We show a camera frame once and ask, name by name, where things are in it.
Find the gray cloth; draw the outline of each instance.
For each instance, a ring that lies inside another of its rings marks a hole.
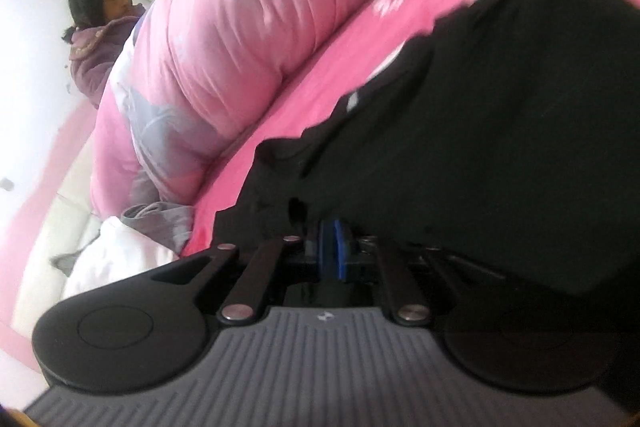
[[[193,230],[193,207],[158,201],[125,210],[121,222],[149,239],[180,254]]]

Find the white logo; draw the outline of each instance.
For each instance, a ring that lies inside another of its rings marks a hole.
[[[334,320],[335,315],[331,312],[324,312],[321,315],[316,315],[316,317],[318,317],[319,321],[328,322]]]

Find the child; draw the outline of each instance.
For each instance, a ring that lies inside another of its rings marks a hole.
[[[94,107],[98,107],[111,68],[145,12],[131,0],[69,0],[74,26],[63,41],[71,44],[71,76]]]

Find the person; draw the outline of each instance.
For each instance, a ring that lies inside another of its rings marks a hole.
[[[131,0],[68,0],[74,25],[63,41],[71,44],[71,76],[94,107],[100,105],[111,68],[145,12]]]

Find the silver screw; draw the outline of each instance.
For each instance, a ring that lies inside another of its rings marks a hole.
[[[407,322],[419,322],[427,320],[431,312],[422,304],[407,304],[398,311],[398,316]]]
[[[229,304],[223,308],[222,316],[228,321],[246,321],[254,316],[254,309],[246,304]]]

